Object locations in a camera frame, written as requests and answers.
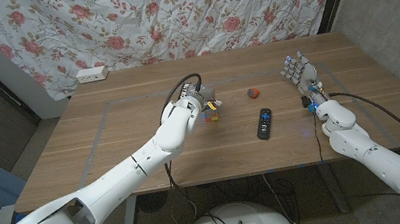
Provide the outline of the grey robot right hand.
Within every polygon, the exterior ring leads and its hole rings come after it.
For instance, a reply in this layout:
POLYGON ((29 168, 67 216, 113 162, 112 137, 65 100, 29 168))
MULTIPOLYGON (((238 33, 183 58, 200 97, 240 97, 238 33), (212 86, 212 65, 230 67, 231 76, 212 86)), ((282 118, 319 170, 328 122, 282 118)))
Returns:
POLYGON ((296 85, 297 91, 307 97, 313 105, 320 106, 329 100, 322 89, 323 85, 318 78, 316 67, 309 62, 307 57, 297 52, 297 58, 288 55, 284 64, 284 69, 280 74, 296 85))

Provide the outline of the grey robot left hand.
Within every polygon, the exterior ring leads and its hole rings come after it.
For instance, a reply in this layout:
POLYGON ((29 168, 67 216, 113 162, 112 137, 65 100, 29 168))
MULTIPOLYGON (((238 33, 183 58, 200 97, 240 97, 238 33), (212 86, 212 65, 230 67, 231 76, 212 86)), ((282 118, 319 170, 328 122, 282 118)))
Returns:
POLYGON ((200 89, 198 91, 195 90, 193 94, 197 97, 202 105, 201 110, 203 112, 207 110, 217 110, 219 106, 222 105, 222 101, 216 98, 214 88, 209 86, 205 87, 201 85, 200 89))

